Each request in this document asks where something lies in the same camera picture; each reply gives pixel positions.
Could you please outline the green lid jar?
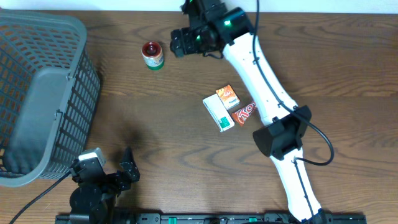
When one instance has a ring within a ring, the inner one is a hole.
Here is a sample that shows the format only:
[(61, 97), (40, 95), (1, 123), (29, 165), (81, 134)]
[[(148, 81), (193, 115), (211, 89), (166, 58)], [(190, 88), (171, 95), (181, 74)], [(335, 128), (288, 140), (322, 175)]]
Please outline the green lid jar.
[(141, 54), (151, 70), (160, 70), (164, 66), (162, 47), (158, 42), (147, 42), (142, 46)]

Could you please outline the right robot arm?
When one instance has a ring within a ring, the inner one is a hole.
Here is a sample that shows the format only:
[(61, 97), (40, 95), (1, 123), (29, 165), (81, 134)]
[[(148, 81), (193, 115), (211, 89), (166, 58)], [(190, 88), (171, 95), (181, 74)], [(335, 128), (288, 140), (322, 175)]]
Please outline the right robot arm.
[(309, 107), (299, 107), (284, 90), (264, 56), (258, 38), (259, 19), (251, 22), (236, 7), (227, 10), (221, 1), (186, 0), (181, 6), (190, 25), (173, 30), (170, 49), (176, 57), (219, 51), (237, 71), (258, 109), (263, 128), (253, 132), (256, 146), (274, 163), (291, 215), (301, 223), (326, 223), (325, 212), (313, 193), (303, 156), (302, 138), (312, 128), (334, 148), (328, 137), (310, 122)]

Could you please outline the orange chocolate bar wrapper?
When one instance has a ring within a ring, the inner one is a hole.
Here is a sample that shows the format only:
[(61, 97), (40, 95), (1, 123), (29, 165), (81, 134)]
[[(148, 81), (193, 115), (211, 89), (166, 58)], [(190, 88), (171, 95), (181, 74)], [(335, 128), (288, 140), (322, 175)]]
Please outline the orange chocolate bar wrapper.
[(243, 126), (246, 120), (252, 115), (253, 111), (255, 111), (256, 109), (257, 109), (256, 103), (255, 101), (252, 101), (250, 104), (234, 112), (232, 114), (232, 118), (240, 126)]

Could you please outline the white green medicine box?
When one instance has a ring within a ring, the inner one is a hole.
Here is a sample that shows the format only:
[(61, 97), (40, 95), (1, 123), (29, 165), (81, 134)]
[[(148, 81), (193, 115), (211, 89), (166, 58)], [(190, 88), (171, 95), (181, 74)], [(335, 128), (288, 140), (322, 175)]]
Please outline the white green medicine box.
[(203, 104), (205, 105), (209, 114), (211, 114), (211, 117), (217, 124), (221, 133), (235, 125), (232, 117), (229, 115), (227, 109), (224, 107), (217, 94), (203, 99)]

